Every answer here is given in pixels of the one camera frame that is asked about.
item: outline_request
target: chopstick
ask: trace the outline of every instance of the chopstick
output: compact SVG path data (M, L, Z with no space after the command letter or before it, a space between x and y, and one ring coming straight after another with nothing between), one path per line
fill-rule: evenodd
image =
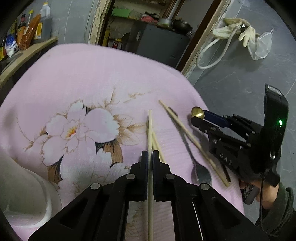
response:
M203 150L202 146L200 145L200 143L195 139L195 137L193 136L193 134L184 126L184 124L180 121L180 119L174 114L174 112L172 112L170 110L170 108L163 103L161 100L159 100L159 103L165 108L165 110L169 113L169 115L178 123L178 125L182 128L182 130L186 133L186 135L188 136L188 138L193 142L193 144L199 149L199 151L202 153L202 155L204 156L205 160L209 162L209 164L212 166L212 168L214 169L214 171L217 173L217 175L220 177L220 179L222 180L222 182L224 183L224 185L226 187L229 186L228 181L226 180L226 178L224 177L224 175L219 171L219 169L217 168L216 164L213 162L213 160L207 155L207 153Z
M164 156L163 152L161 151L159 142L157 141L157 138L156 138L156 134L153 130L152 130L152 146L153 146L154 150L158 150L160 161L163 163L166 163L165 156Z
M153 241L152 110L148 119L148 241Z

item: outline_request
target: floral tablecloth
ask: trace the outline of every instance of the floral tablecloth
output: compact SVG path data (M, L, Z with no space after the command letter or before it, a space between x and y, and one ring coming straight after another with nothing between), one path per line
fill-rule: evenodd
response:
M0 107L0 145L22 167L50 180L65 207L93 182L114 182L139 161L152 109L171 172L195 183L191 158L159 99L188 128L191 108L207 108L187 79L166 65L111 48L58 45L28 69ZM230 173L226 188L190 146L211 172L213 187L243 213L237 178ZM144 209L130 204L126 240L146 240ZM14 228L23 240L34 232ZM174 240L170 203L154 203L154 240Z

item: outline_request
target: pot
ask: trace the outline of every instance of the pot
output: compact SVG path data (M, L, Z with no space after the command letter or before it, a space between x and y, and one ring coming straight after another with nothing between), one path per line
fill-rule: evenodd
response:
M189 31L192 31L191 25L181 19L174 20L172 27L177 33L183 35L186 35Z
M157 26L164 27L164 28L171 28L172 21L168 18L160 18L157 22Z

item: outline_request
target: green box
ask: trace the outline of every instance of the green box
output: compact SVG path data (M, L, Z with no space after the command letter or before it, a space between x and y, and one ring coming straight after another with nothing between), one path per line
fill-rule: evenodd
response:
M128 18L130 14L130 10L126 8L113 8L112 16L122 17L122 18Z

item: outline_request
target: metal fork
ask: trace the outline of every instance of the metal fork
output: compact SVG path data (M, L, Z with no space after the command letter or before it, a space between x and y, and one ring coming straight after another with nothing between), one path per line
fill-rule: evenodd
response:
M178 116L177 113L171 107L169 107L169 108L171 109L172 112L174 112L174 114L176 116ZM194 174L196 177L197 184L200 185L201 183L207 183L211 186L212 185L212 178L211 178L210 172L203 165L199 164L197 162L197 160L194 158L192 151L189 147L189 144L186 140L185 133L183 132L182 128L178 125L178 123L176 123L172 117L170 117L170 118L173 121L174 125L176 126L177 130L179 131L179 134L180 134L180 136L184 142L184 145L190 155L190 158L193 162L194 169L195 169Z

